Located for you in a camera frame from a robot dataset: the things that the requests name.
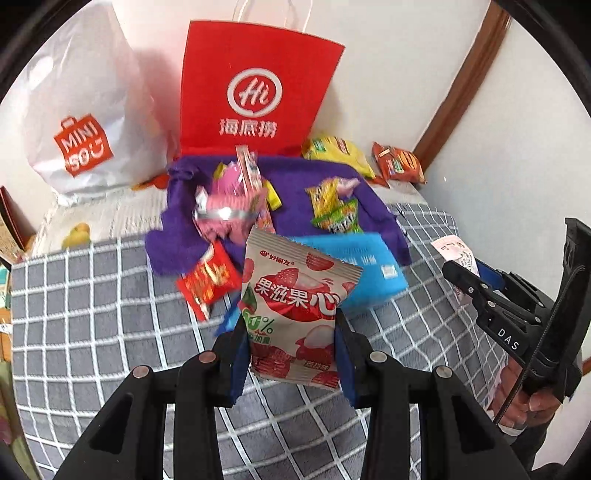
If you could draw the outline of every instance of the white plastic bag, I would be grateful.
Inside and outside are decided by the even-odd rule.
[[[110,4],[90,4],[69,19],[21,81],[27,160],[60,203],[103,196],[165,169],[165,134]]]

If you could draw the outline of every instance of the green snack wrapper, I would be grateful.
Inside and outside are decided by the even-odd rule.
[[[314,218],[312,225],[332,233],[362,233],[357,199],[352,198],[332,212]]]

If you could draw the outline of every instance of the receipt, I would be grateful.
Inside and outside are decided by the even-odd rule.
[[[470,270],[472,273],[480,276],[478,273],[478,266],[476,265],[476,258],[472,250],[456,235],[447,235],[438,238],[431,242],[432,246],[437,250],[441,256],[446,260],[453,260],[459,263],[462,267]],[[472,299],[462,292],[459,288],[454,287],[457,301],[460,305],[468,305]]]

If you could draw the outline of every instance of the haidilao logo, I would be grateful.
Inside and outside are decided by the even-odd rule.
[[[228,103],[242,116],[258,118],[277,108],[283,87],[279,77],[267,69],[243,70],[228,85]]]

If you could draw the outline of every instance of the gray checkered blanket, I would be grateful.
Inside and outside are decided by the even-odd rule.
[[[484,406],[504,364],[502,350],[460,307],[430,245],[457,234],[454,219],[426,205],[390,206],[410,246],[409,289],[384,305],[350,315],[366,335],[405,366],[446,364]],[[17,265],[12,274],[14,388],[22,427],[45,479],[130,369],[181,365],[209,349],[230,303],[198,323],[174,278],[152,275],[139,238],[92,244]],[[173,417],[165,429],[164,475],[173,477]],[[236,406],[216,409],[226,479],[356,480],[369,410],[340,392],[262,381],[248,375]],[[420,477],[418,410],[411,406],[411,478]]]

